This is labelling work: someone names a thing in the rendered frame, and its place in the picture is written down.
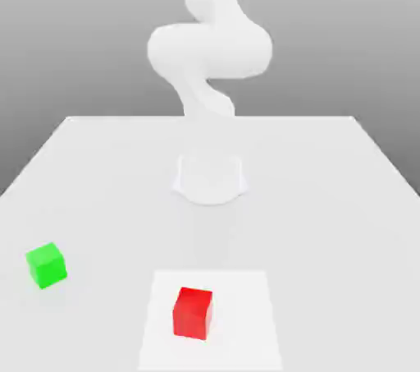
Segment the small green cube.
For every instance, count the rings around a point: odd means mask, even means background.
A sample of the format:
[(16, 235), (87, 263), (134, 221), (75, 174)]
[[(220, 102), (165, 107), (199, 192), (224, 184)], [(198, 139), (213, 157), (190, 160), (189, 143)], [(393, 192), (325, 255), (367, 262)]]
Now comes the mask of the small green cube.
[(67, 278), (64, 256), (53, 242), (28, 251), (25, 259), (30, 276), (40, 289)]

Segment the small red cube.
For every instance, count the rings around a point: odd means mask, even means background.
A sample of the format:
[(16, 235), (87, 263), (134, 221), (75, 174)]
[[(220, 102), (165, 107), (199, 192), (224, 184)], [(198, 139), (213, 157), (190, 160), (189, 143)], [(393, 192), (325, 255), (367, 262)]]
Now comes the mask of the small red cube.
[(179, 337), (205, 341), (213, 312), (213, 294), (209, 290), (182, 287), (172, 310), (173, 333)]

